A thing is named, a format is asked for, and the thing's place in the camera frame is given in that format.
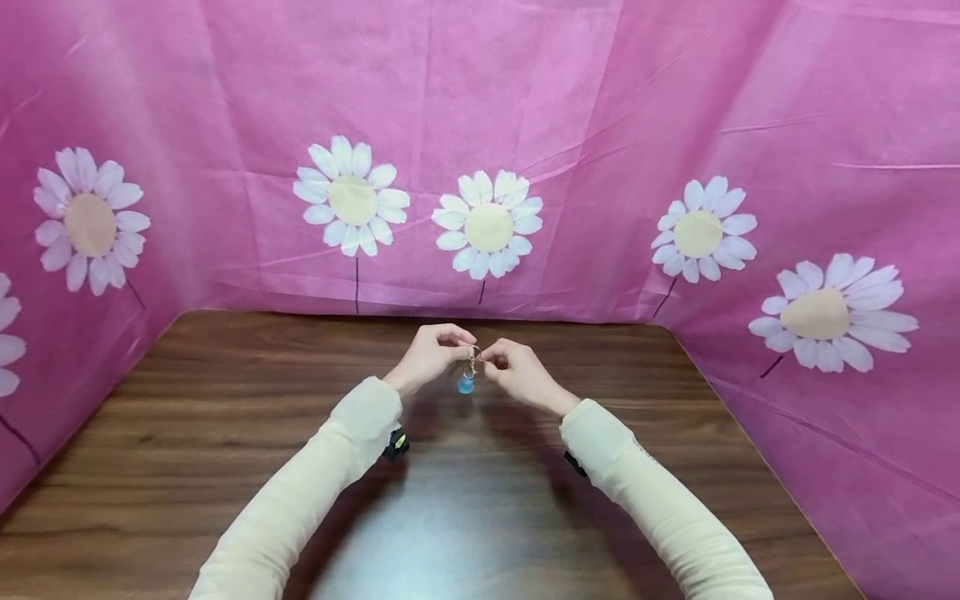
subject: right hand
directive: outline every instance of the right hand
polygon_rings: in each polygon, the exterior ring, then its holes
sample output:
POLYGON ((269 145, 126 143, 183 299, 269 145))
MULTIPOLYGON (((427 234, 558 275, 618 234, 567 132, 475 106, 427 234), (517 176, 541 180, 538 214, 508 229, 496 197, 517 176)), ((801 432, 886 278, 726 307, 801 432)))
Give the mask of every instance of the right hand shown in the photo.
POLYGON ((484 374, 514 400, 561 419, 580 403, 546 371, 528 346, 500 338, 480 353, 484 374))

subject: beige flower center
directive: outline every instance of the beige flower center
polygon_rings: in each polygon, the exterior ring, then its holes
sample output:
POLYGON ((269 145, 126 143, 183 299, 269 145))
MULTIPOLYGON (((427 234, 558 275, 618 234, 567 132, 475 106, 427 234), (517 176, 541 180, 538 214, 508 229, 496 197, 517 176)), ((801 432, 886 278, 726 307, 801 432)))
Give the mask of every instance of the beige flower center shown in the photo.
POLYGON ((107 255, 117 236, 117 221, 107 201, 93 194, 74 196, 63 215, 70 244, 89 258, 107 255))
POLYGON ((720 246, 723 227, 715 214, 697 210, 685 214, 673 229, 677 250, 690 258, 710 256, 720 246))
POLYGON ((330 207, 348 225, 366 225, 376 214, 376 190, 355 175, 344 175, 330 184, 330 207))
POLYGON ((850 311, 843 294, 826 288, 804 294, 787 304, 780 313, 784 327, 802 338, 833 340, 850 326, 850 311))
POLYGON ((467 216, 464 233, 470 245, 480 252, 501 251, 514 235, 514 220, 500 204, 480 204, 467 216))

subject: white daisy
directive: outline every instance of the white daisy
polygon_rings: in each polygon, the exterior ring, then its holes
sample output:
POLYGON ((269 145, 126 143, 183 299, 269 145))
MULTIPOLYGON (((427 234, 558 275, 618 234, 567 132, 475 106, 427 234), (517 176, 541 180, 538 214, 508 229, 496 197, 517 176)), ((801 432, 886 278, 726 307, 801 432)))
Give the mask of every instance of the white daisy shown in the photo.
POLYGON ((20 314, 20 300, 7 298, 8 292, 10 292, 10 278, 0 273, 0 397, 9 396, 20 385, 20 378, 16 373, 4 367, 19 359, 27 351, 27 345, 23 340, 3 333, 20 314))
POLYGON ((875 263, 836 254, 826 274, 806 261, 796 272, 783 271, 777 276, 783 296, 763 302, 761 310, 770 316, 754 320, 750 330, 769 349, 792 349, 801 365, 822 372, 843 372, 844 362, 871 370, 874 357, 864 344, 906 352, 910 342, 900 334, 918 328, 917 320, 886 310, 903 295, 903 284, 895 267, 874 271, 875 263))
POLYGON ((66 287, 71 292, 84 285, 89 272, 90 290, 100 296, 109 283, 121 288, 124 269, 139 262, 145 239, 140 231, 150 218, 124 210, 143 197, 135 183, 123 181, 123 167, 108 160, 97 168, 86 148, 57 152, 61 175, 40 169, 40 186, 34 202, 50 217, 36 229, 36 241, 46 248, 40 258, 49 273, 66 267, 66 287))
POLYGON ((376 256, 376 243, 394 243, 390 223, 406 223, 404 208, 410 196, 391 189, 396 179, 392 164, 372 166, 368 144, 350 146, 342 135, 330 140, 330 150, 319 144, 310 146, 310 157, 317 169, 297 169, 299 181, 294 193, 312 204, 303 212, 311 225, 326 225, 324 242, 340 246, 346 256, 355 256, 362 248, 367 256, 376 256))
POLYGON ((684 189, 684 201, 673 201, 660 218, 660 235, 650 248, 657 249, 653 261, 664 273, 683 273, 690 283, 700 275, 716 281, 720 267, 739 271, 743 261, 756 258, 754 245, 740 237, 754 230, 756 217, 734 214, 747 193, 739 187, 728 191, 727 185, 725 177, 713 178, 707 189, 693 180, 684 189))
POLYGON ((527 198, 530 181, 516 173, 501 170, 496 183, 483 171, 457 180, 460 196, 443 194, 443 208, 433 211, 433 222, 447 229, 437 247, 458 251, 453 268, 469 271, 480 280, 490 273, 503 277, 520 264, 520 257, 533 249, 523 237, 540 231, 543 220, 537 216, 543 200, 527 198))

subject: long sleeve shirt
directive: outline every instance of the long sleeve shirt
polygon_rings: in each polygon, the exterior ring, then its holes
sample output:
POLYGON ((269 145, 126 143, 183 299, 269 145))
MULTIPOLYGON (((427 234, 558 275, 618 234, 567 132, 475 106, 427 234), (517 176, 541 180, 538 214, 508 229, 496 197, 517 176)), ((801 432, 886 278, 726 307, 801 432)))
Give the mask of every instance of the long sleeve shirt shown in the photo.
MULTIPOLYGON (((340 492, 376 462, 401 411, 396 390, 376 377, 347 394, 229 526, 190 600, 278 600, 301 550, 340 492)), ((633 518, 688 600, 773 598, 733 534, 613 414, 584 400, 560 432, 590 482, 633 518)))

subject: pink backdrop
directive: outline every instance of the pink backdrop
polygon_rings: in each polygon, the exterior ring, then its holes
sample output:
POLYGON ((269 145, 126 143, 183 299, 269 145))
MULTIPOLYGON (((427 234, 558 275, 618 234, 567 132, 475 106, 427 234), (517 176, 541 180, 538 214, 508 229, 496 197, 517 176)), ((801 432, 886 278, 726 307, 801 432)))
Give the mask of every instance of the pink backdrop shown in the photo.
POLYGON ((657 323, 871 598, 960 594, 952 0, 3 14, 0 507, 186 310, 657 323), (478 170, 527 240, 486 258, 454 230, 491 203, 478 170), (324 181, 347 171, 376 201, 352 233, 324 181), (83 193, 108 255, 77 256, 83 193), (687 265, 721 239, 695 211, 723 239, 687 265), (794 335, 820 318, 843 339, 794 335))

